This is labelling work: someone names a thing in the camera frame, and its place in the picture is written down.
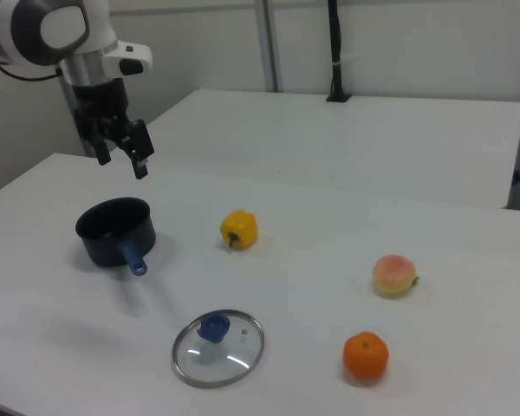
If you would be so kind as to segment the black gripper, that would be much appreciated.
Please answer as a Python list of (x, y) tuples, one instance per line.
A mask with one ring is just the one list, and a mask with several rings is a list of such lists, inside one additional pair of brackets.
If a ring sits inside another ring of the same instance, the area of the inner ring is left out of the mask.
[(146, 164), (154, 148), (146, 123), (127, 118), (128, 98), (124, 81), (115, 78), (100, 85), (73, 86), (72, 90), (77, 102), (75, 124), (84, 148), (93, 150), (98, 163), (104, 166), (111, 157), (100, 121), (125, 128), (120, 148), (131, 160), (135, 178), (143, 179), (148, 174)]

